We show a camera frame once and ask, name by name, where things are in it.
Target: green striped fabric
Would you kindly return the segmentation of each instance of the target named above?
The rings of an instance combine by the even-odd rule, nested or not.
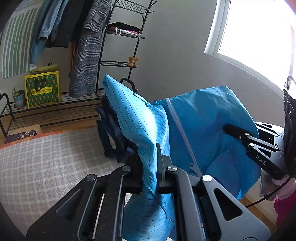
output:
[[[42,2],[43,0],[24,0],[6,23],[0,38],[3,79],[31,70],[32,30]]]

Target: window frame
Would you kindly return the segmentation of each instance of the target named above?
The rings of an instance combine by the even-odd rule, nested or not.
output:
[[[283,96],[283,89],[271,82],[264,75],[233,58],[218,53],[225,31],[225,25],[227,23],[230,3],[231,0],[217,0],[212,27],[204,52],[239,67],[240,69],[259,79],[261,82],[277,92],[280,96]]]

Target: potted plant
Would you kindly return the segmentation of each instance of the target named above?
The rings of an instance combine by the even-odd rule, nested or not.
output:
[[[24,90],[16,90],[15,87],[11,92],[13,100],[15,102],[15,108],[19,109],[25,106],[25,91]]]

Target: gray plaid coat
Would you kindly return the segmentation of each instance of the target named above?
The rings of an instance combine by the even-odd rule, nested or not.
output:
[[[81,97],[94,92],[102,32],[111,8],[111,0],[94,0],[77,44],[70,76],[69,96]]]

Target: yellow label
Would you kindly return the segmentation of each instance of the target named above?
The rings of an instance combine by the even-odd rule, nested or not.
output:
[[[35,89],[31,90],[32,95],[40,95],[52,92],[52,86],[50,87],[43,87],[40,91],[36,91]]]

